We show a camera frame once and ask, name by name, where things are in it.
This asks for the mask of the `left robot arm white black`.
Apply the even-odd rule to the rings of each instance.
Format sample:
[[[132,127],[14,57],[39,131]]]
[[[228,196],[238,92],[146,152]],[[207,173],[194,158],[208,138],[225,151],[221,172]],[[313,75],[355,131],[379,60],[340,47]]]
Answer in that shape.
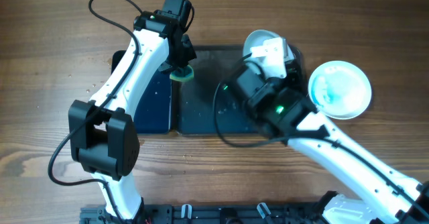
[[[167,72],[175,81],[192,79],[188,63],[196,54],[186,32],[193,19],[193,8],[144,11],[106,83],[89,101],[75,101],[69,109],[72,159],[99,184],[106,201],[101,220],[107,223],[147,221],[132,174],[139,155],[133,119],[155,72]]]

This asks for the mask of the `white plate blue stain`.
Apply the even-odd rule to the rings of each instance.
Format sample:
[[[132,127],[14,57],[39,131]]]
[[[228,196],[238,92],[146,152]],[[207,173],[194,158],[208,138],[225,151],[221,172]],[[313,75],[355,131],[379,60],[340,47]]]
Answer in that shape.
[[[310,75],[308,96],[326,116],[346,120],[367,110],[372,88],[360,68],[350,62],[333,60],[321,64]]]
[[[282,46],[279,48],[279,52],[282,53],[283,58],[285,58],[288,55],[288,50],[286,46],[286,39],[279,36],[277,33],[268,31],[268,30],[255,30],[254,32],[250,33],[247,36],[247,39],[245,40],[245,43],[243,45],[243,51],[242,55],[246,56],[251,53],[251,48],[256,46],[264,46],[264,41],[270,40],[272,38],[281,38],[282,39]]]

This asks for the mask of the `green yellow sponge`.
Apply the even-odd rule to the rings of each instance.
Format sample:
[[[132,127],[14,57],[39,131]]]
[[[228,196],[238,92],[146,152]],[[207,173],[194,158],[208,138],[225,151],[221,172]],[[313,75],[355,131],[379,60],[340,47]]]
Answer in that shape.
[[[176,82],[188,82],[194,78],[194,70],[191,65],[177,68],[170,73],[170,79]]]

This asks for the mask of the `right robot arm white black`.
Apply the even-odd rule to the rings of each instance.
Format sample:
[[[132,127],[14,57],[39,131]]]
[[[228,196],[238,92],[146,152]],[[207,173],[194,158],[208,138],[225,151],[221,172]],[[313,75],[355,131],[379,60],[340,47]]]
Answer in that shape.
[[[313,159],[356,194],[355,199],[327,194],[321,205],[326,222],[428,222],[428,185],[389,167],[334,123],[369,106],[371,85],[361,69],[342,60],[326,62],[301,90],[292,80],[298,55],[285,38],[254,31],[243,55],[251,72],[246,112],[260,132]]]

